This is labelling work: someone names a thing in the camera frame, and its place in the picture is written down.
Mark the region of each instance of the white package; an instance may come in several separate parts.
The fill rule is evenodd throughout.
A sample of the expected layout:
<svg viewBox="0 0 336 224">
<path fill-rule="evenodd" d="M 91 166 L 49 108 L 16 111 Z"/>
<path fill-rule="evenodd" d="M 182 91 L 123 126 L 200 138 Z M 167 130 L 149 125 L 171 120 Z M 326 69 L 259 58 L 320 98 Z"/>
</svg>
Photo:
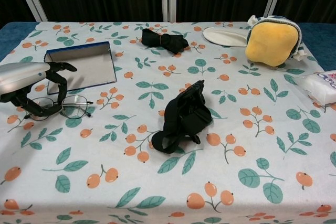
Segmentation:
<svg viewBox="0 0 336 224">
<path fill-rule="evenodd" d="M 322 105 L 336 102 L 336 70 L 296 77 L 295 82 Z"/>
</svg>

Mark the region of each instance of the tablecloth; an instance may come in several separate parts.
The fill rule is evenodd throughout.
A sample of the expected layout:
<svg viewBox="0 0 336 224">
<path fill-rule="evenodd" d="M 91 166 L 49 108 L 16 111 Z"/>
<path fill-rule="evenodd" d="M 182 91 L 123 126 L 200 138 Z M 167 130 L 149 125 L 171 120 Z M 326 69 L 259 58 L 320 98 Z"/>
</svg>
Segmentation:
<svg viewBox="0 0 336 224">
<path fill-rule="evenodd" d="M 295 77 L 323 71 L 311 53 L 278 67 L 244 48 L 206 41 L 206 27 L 246 23 L 42 22 L 2 64 L 42 62 L 47 49 L 109 41 L 117 82 L 70 91 L 92 118 L 45 121 L 0 104 L 3 223 L 336 223 L 335 105 Z M 141 44 L 141 30 L 182 34 L 174 55 Z M 151 136 L 167 103 L 197 80 L 213 123 L 201 144 L 163 154 Z M 30 98 L 46 97 L 47 80 Z"/>
</svg>

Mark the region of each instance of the green leaf print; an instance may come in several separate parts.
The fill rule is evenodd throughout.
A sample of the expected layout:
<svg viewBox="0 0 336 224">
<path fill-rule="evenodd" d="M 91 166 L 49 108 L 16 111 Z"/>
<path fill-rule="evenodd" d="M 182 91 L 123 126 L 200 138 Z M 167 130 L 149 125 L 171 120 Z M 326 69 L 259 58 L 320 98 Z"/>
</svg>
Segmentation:
<svg viewBox="0 0 336 224">
<path fill-rule="evenodd" d="M 70 152 L 71 152 L 71 147 L 65 149 L 64 151 L 62 151 L 58 157 L 56 158 L 56 164 L 59 165 L 61 163 L 63 163 L 64 161 L 66 161 L 69 156 L 70 156 Z"/>
<path fill-rule="evenodd" d="M 74 162 L 71 162 L 71 163 L 67 164 L 64 167 L 64 170 L 66 172 L 75 172 L 75 171 L 83 168 L 87 163 L 88 162 L 84 161 L 84 160 L 74 161 Z"/>
<path fill-rule="evenodd" d="M 127 210 L 130 211 L 130 212 L 133 212 L 133 213 L 135 213 L 137 215 L 142 215 L 142 216 L 147 216 L 148 215 L 145 212 L 137 211 L 137 210 L 134 210 L 132 208 L 128 208 Z"/>
<path fill-rule="evenodd" d="M 206 218 L 204 219 L 204 222 L 206 223 L 218 223 L 220 222 L 222 219 L 218 218 L 218 217 L 210 217 L 210 218 Z"/>
<path fill-rule="evenodd" d="M 32 136 L 31 132 L 29 131 L 24 138 L 21 141 L 21 147 L 23 147 L 30 139 L 30 137 Z"/>
<path fill-rule="evenodd" d="M 60 193 L 70 192 L 70 180 L 69 180 L 69 178 L 65 175 L 57 176 L 55 187 Z"/>
<path fill-rule="evenodd" d="M 42 150 L 42 145 L 40 143 L 30 143 L 29 146 L 36 150 Z"/>
<path fill-rule="evenodd" d="M 141 201 L 136 207 L 139 209 L 148 209 L 158 207 L 165 200 L 162 196 L 151 196 Z"/>
<path fill-rule="evenodd" d="M 286 72 L 291 73 L 291 74 L 302 74 L 305 71 L 301 69 L 291 68 L 291 69 L 287 69 Z"/>
<path fill-rule="evenodd" d="M 252 169 L 242 169 L 238 173 L 240 182 L 250 188 L 256 188 L 260 185 L 259 175 Z"/>
<path fill-rule="evenodd" d="M 149 88 L 151 86 L 150 83 L 146 82 L 146 81 L 140 81 L 138 83 L 135 84 L 137 87 L 139 88 Z"/>
<path fill-rule="evenodd" d="M 166 84 L 163 84 L 163 83 L 154 84 L 153 87 L 159 90 L 164 90 L 164 89 L 169 88 Z"/>
<path fill-rule="evenodd" d="M 189 172 L 190 169 L 193 167 L 195 163 L 195 157 L 196 157 L 196 152 L 195 151 L 191 152 L 191 154 L 189 155 L 189 157 L 186 159 L 184 163 L 184 166 L 182 169 L 182 175 Z"/>
<path fill-rule="evenodd" d="M 295 109 L 289 109 L 286 111 L 286 115 L 294 120 L 299 120 L 301 119 L 301 114 L 299 111 L 295 110 Z"/>
<path fill-rule="evenodd" d="M 116 205 L 116 208 L 123 207 L 126 204 L 128 204 L 139 192 L 140 187 L 136 187 L 134 189 L 131 189 L 127 191 L 119 200 L 119 202 Z"/>
<path fill-rule="evenodd" d="M 288 81 L 289 83 L 293 84 L 293 85 L 297 85 L 295 82 L 294 82 L 294 79 L 293 79 L 293 76 L 290 76 L 289 74 L 284 74 L 284 78 L 286 81 Z"/>
<path fill-rule="evenodd" d="M 70 215 L 58 215 L 56 218 L 59 220 L 71 220 L 72 219 Z"/>
<path fill-rule="evenodd" d="M 266 183 L 263 186 L 264 195 L 267 200 L 274 204 L 279 204 L 282 202 L 283 194 L 279 186 L 273 183 Z"/>
<path fill-rule="evenodd" d="M 76 118 L 76 119 L 68 118 L 65 120 L 65 125 L 69 128 L 75 128 L 79 124 L 81 124 L 81 122 L 82 122 L 82 118 Z"/>
<path fill-rule="evenodd" d="M 95 224 L 98 223 L 99 221 L 95 221 L 95 220 L 76 220 L 73 223 L 74 224 Z"/>
<path fill-rule="evenodd" d="M 175 167 L 175 165 L 177 165 L 178 161 L 180 160 L 179 157 L 171 157 L 169 159 L 167 159 L 160 167 L 160 169 L 158 170 L 158 173 L 167 173 L 169 172 L 171 169 L 173 169 Z"/>
<path fill-rule="evenodd" d="M 321 129 L 320 129 L 320 126 L 317 124 L 317 122 L 311 120 L 311 119 L 304 119 L 302 121 L 304 127 L 312 132 L 312 133 L 320 133 L 321 132 Z"/>
<path fill-rule="evenodd" d="M 258 158 L 257 165 L 260 169 L 267 170 L 269 168 L 269 162 L 265 158 Z"/>
<path fill-rule="evenodd" d="M 20 62 L 31 62 L 33 60 L 32 56 L 27 56 L 25 58 L 23 58 L 22 60 L 20 60 Z"/>
<path fill-rule="evenodd" d="M 47 128 L 43 128 L 40 132 L 40 134 L 38 134 L 38 139 L 40 139 L 41 137 L 43 137 L 43 135 L 46 133 Z"/>
<path fill-rule="evenodd" d="M 128 119 L 129 117 L 126 115 L 114 115 L 113 118 L 117 120 L 125 120 Z"/>
<path fill-rule="evenodd" d="M 299 148 L 291 148 L 290 150 L 292 152 L 295 152 L 295 153 L 300 154 L 300 155 L 306 155 L 307 154 L 304 150 L 299 149 Z"/>
<path fill-rule="evenodd" d="M 336 152 L 330 154 L 330 161 L 336 167 Z"/>
</svg>

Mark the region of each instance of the orange berry print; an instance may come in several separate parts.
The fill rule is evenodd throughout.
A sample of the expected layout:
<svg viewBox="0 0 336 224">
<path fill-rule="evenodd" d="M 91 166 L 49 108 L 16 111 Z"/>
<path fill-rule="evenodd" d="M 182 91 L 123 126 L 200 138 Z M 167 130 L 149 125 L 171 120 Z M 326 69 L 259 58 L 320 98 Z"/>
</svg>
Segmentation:
<svg viewBox="0 0 336 224">
<path fill-rule="evenodd" d="M 234 201 L 233 193 L 227 190 L 222 191 L 222 193 L 220 194 L 220 201 L 225 206 L 231 206 Z"/>
<path fill-rule="evenodd" d="M 221 137 L 216 133 L 209 133 L 206 135 L 206 140 L 208 141 L 209 145 L 212 146 L 217 146 L 220 144 L 220 139 Z"/>
<path fill-rule="evenodd" d="M 99 186 L 99 183 L 100 183 L 100 176 L 97 173 L 91 174 L 86 180 L 86 185 L 91 189 Z"/>
<path fill-rule="evenodd" d="M 18 115 L 11 115 L 7 118 L 7 123 L 8 124 L 12 124 L 12 123 L 15 123 L 16 120 L 18 119 Z"/>
<path fill-rule="evenodd" d="M 240 94 L 243 94 L 243 95 L 246 95 L 246 94 L 247 94 L 247 90 L 244 89 L 244 88 L 240 88 L 240 89 L 238 89 L 238 92 L 239 92 Z"/>
<path fill-rule="evenodd" d="M 96 101 L 96 104 L 101 105 L 104 103 L 104 99 L 99 99 Z"/>
<path fill-rule="evenodd" d="M 7 199 L 4 203 L 4 207 L 9 210 L 18 210 L 19 206 L 14 199 Z"/>
<path fill-rule="evenodd" d="M 35 91 L 40 92 L 42 91 L 46 86 L 44 84 L 41 84 L 35 88 Z"/>
<path fill-rule="evenodd" d="M 316 212 L 329 212 L 331 210 L 330 205 L 321 205 Z"/>
<path fill-rule="evenodd" d="M 199 26 L 195 26 L 194 31 L 202 31 L 202 29 Z"/>
<path fill-rule="evenodd" d="M 127 156 L 133 156 L 137 152 L 137 149 L 134 146 L 128 146 L 124 150 L 124 154 Z"/>
<path fill-rule="evenodd" d="M 117 53 L 115 54 L 115 56 L 116 56 L 116 57 L 121 57 L 121 56 L 124 55 L 123 53 L 124 53 L 124 52 L 117 52 Z"/>
<path fill-rule="evenodd" d="M 273 121 L 272 117 L 270 115 L 264 115 L 262 117 L 262 119 L 265 121 L 265 122 L 268 122 L 268 123 L 271 123 Z"/>
<path fill-rule="evenodd" d="M 141 124 L 141 125 L 137 128 L 137 131 L 138 131 L 139 133 L 144 133 L 144 132 L 146 132 L 146 131 L 147 131 L 147 125 L 145 125 L 145 124 Z"/>
<path fill-rule="evenodd" d="M 118 170 L 115 168 L 110 168 L 107 170 L 105 174 L 105 181 L 110 183 L 115 181 L 118 178 Z"/>
<path fill-rule="evenodd" d="M 27 43 L 22 44 L 22 47 L 23 47 L 23 48 L 29 48 L 29 47 L 31 47 L 32 45 L 33 45 L 32 43 L 27 42 Z"/>
<path fill-rule="evenodd" d="M 111 108 L 112 109 L 116 109 L 118 106 L 119 106 L 119 103 L 117 103 L 117 102 L 112 102 L 111 103 Z"/>
<path fill-rule="evenodd" d="M 122 94 L 117 94 L 117 95 L 115 96 L 115 99 L 116 99 L 117 101 L 121 101 L 122 99 L 124 99 L 124 96 L 123 96 Z"/>
<path fill-rule="evenodd" d="M 227 74 L 221 74 L 219 76 L 219 79 L 221 79 L 222 81 L 228 81 L 230 78 Z"/>
<path fill-rule="evenodd" d="M 296 180 L 302 185 L 302 190 L 304 190 L 305 186 L 309 187 L 313 184 L 313 179 L 303 172 L 296 173 Z"/>
<path fill-rule="evenodd" d="M 253 88 L 253 89 L 251 89 L 251 94 L 260 95 L 260 90 L 256 89 L 256 88 Z"/>
<path fill-rule="evenodd" d="M 14 215 L 15 213 L 12 211 L 8 211 L 8 210 L 2 210 L 0 211 L 0 214 L 2 215 Z"/>
<path fill-rule="evenodd" d="M 168 217 L 183 217 L 183 216 L 184 216 L 183 212 L 173 212 Z"/>
<path fill-rule="evenodd" d="M 15 180 L 19 175 L 21 174 L 21 169 L 20 167 L 13 167 L 11 169 L 9 169 L 6 174 L 5 174 L 5 180 L 2 181 L 0 183 L 0 185 L 2 185 L 3 183 L 5 183 L 6 181 L 12 181 Z"/>
<path fill-rule="evenodd" d="M 33 215 L 33 214 L 35 214 L 35 213 L 32 212 L 32 211 L 24 210 L 24 211 L 21 211 L 20 214 L 22 214 L 22 215 Z"/>
<path fill-rule="evenodd" d="M 256 113 L 257 115 L 261 115 L 261 114 L 262 114 L 262 110 L 261 110 L 261 108 L 259 108 L 258 106 L 253 107 L 253 108 L 252 108 L 252 111 L 253 111 L 254 113 Z"/>
<path fill-rule="evenodd" d="M 137 137 L 134 134 L 129 134 L 125 139 L 127 143 L 131 144 L 135 142 Z"/>
<path fill-rule="evenodd" d="M 232 134 L 227 135 L 225 140 L 228 144 L 234 144 L 236 142 L 236 138 Z"/>
<path fill-rule="evenodd" d="M 244 116 L 251 115 L 250 110 L 247 109 L 247 108 L 242 108 L 242 109 L 240 109 L 240 113 L 241 113 L 242 115 L 244 115 Z"/>
<path fill-rule="evenodd" d="M 214 184 L 208 182 L 205 183 L 204 185 L 204 190 L 206 192 L 206 194 L 208 194 L 210 197 L 215 197 L 217 194 L 217 188 Z"/>
<path fill-rule="evenodd" d="M 78 211 L 71 211 L 71 212 L 69 212 L 69 214 L 70 215 L 82 215 L 83 212 L 78 210 Z"/>
<path fill-rule="evenodd" d="M 148 152 L 140 152 L 138 154 L 138 160 L 143 163 L 147 162 L 149 160 Z"/>
<path fill-rule="evenodd" d="M 197 193 L 189 194 L 187 197 L 187 206 L 191 209 L 201 209 L 205 205 L 203 197 Z"/>
<path fill-rule="evenodd" d="M 117 88 L 112 88 L 112 89 L 110 89 L 110 93 L 111 93 L 111 94 L 117 93 L 117 91 L 118 91 Z"/>
<path fill-rule="evenodd" d="M 86 138 L 88 137 L 89 135 L 91 135 L 92 133 L 92 129 L 84 129 L 84 130 L 81 130 L 81 132 L 79 133 L 79 135 L 83 138 Z"/>
<path fill-rule="evenodd" d="M 250 120 L 244 120 L 243 125 L 247 128 L 252 128 L 253 127 L 253 122 L 251 122 Z"/>
<path fill-rule="evenodd" d="M 132 79 L 132 77 L 133 77 L 133 72 L 131 72 L 131 71 L 129 71 L 129 72 L 126 72 L 125 74 L 124 74 L 124 77 L 126 78 L 126 79 Z"/>
<path fill-rule="evenodd" d="M 246 150 L 241 146 L 234 147 L 233 152 L 239 157 L 245 156 L 246 154 Z"/>
<path fill-rule="evenodd" d="M 23 129 L 24 129 L 24 130 L 30 130 L 33 126 L 34 126 L 34 123 L 33 123 L 33 122 L 29 122 L 29 123 L 26 123 L 26 124 L 23 126 Z"/>
</svg>

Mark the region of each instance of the black strap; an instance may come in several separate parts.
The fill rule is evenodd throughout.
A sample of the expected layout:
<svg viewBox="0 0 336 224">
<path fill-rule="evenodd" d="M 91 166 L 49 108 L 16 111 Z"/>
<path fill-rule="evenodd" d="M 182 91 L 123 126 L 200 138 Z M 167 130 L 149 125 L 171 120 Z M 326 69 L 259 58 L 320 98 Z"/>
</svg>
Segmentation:
<svg viewBox="0 0 336 224">
<path fill-rule="evenodd" d="M 212 117 L 209 109 L 204 105 L 202 89 L 187 89 L 185 95 L 178 95 L 170 101 L 165 109 L 163 131 L 152 137 L 153 147 L 164 153 L 173 153 L 182 138 L 188 136 L 196 144 L 200 144 L 197 133 L 208 126 Z"/>
</svg>

